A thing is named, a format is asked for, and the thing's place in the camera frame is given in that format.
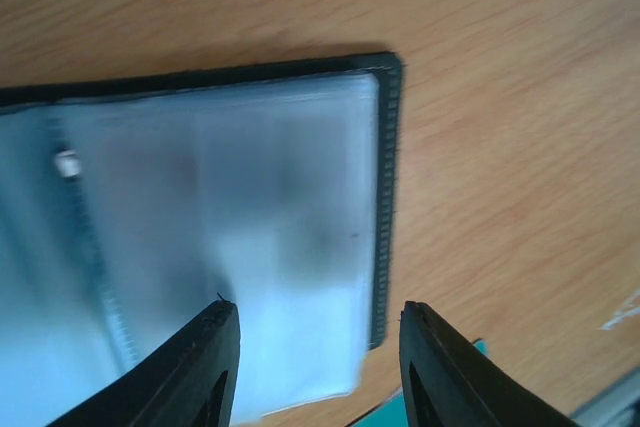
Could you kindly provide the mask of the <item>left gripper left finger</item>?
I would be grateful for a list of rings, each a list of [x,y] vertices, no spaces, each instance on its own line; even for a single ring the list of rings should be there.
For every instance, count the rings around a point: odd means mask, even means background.
[[[240,357],[237,307],[217,300],[53,426],[228,426]]]

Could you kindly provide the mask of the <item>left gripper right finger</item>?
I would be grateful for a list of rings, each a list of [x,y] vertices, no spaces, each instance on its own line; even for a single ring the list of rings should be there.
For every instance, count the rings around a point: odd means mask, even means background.
[[[405,303],[399,354],[410,426],[576,424],[513,380],[425,303]]]

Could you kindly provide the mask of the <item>black leather card holder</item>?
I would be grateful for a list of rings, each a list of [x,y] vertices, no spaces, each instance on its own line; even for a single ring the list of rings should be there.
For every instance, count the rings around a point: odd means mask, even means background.
[[[234,423],[352,394],[386,334],[402,76],[379,52],[3,88],[2,424],[222,300]]]

